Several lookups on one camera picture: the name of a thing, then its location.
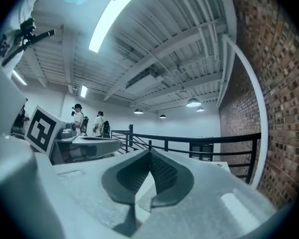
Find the ceiling beam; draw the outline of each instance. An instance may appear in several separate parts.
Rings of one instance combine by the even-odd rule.
[[[62,46],[65,79],[69,92],[73,94],[75,35],[66,25],[63,25]]]
[[[130,79],[135,77],[137,74],[139,74],[141,71],[149,67],[150,65],[154,64],[156,62],[156,59],[161,59],[168,54],[174,52],[175,50],[178,50],[190,43],[193,43],[195,41],[200,40],[200,34],[198,32],[199,28],[202,28],[203,34],[205,36],[209,36],[210,32],[208,29],[206,29],[206,26],[209,24],[216,23],[216,30],[218,33],[223,33],[227,30],[226,22],[224,20],[217,20],[217,21],[211,21],[204,24],[201,24],[199,26],[190,28],[173,38],[169,39],[162,45],[158,46],[156,49],[154,49],[151,54],[147,54],[144,58],[142,58],[138,63],[136,63],[134,66],[132,66],[107,92],[107,95],[105,96],[104,100],[107,100],[113,93],[115,93],[117,90],[122,88]]]
[[[161,96],[165,96],[167,94],[171,94],[171,93],[174,93],[176,91],[182,90],[182,88],[185,88],[185,89],[193,88],[197,85],[201,85],[201,84],[204,84],[204,83],[220,81],[221,77],[222,77],[221,72],[210,74],[210,75],[207,75],[207,76],[203,76],[203,77],[200,77],[200,78],[197,78],[197,79],[193,79],[193,80],[190,80],[190,81],[187,81],[187,82],[183,82],[181,84],[174,85],[172,87],[169,87],[169,88],[166,88],[166,89],[163,89],[163,90],[160,90],[160,91],[156,91],[156,92],[154,92],[152,94],[149,94],[145,97],[136,99],[135,101],[133,101],[133,103],[140,104],[140,103],[143,103],[145,101],[148,101],[148,100],[151,100],[151,99],[154,99],[154,98],[158,98],[158,97],[161,97]]]
[[[34,75],[37,77],[37,79],[42,84],[42,86],[46,88],[48,81],[47,81],[45,74],[39,64],[39,61],[38,61],[36,55],[35,55],[34,49],[27,48],[24,52],[24,57],[25,57],[26,61],[28,62]]]
[[[212,92],[212,93],[196,96],[196,98],[199,99],[201,102],[210,101],[217,97],[218,97],[218,92]],[[189,98],[172,101],[172,102],[168,102],[168,103],[164,103],[164,104],[160,104],[160,105],[156,105],[156,106],[151,106],[151,107],[147,108],[147,111],[162,110],[162,109],[172,108],[175,106],[185,105],[187,103],[188,99]]]

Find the black railing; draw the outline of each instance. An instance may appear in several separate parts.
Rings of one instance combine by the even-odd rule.
[[[172,136],[159,136],[159,135],[148,135],[148,134],[138,134],[133,133],[133,125],[130,125],[130,130],[112,130],[111,138],[119,139],[122,143],[121,151],[119,153],[123,154],[128,153],[134,150],[140,149],[161,149],[164,151],[174,151],[179,153],[187,153],[189,157],[197,156],[202,160],[203,156],[233,156],[233,155],[246,155],[250,154],[249,163],[240,163],[240,164],[229,164],[229,167],[248,167],[247,174],[237,175],[238,178],[246,178],[246,183],[249,184],[253,169],[256,161],[256,152],[257,152],[257,140],[261,138],[260,133],[240,135],[240,136],[229,136],[229,137],[213,137],[213,138],[186,138],[186,137],[172,137]],[[141,138],[149,139],[149,142],[146,143]],[[164,147],[152,145],[152,140],[161,140],[164,141]],[[198,151],[186,151],[172,149],[168,147],[169,142],[185,142],[190,144],[214,144],[214,143],[233,143],[233,142],[252,142],[252,149],[247,151],[237,151],[237,152],[198,152]]]

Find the pendant light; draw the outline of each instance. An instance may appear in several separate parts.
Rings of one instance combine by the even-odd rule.
[[[205,109],[201,106],[201,107],[198,107],[198,109],[196,110],[198,113],[200,112],[203,112]]]
[[[136,109],[134,113],[135,114],[143,114],[143,110],[142,109]]]
[[[196,107],[196,106],[200,106],[201,102],[197,99],[197,98],[191,98],[188,100],[187,102],[187,107]]]

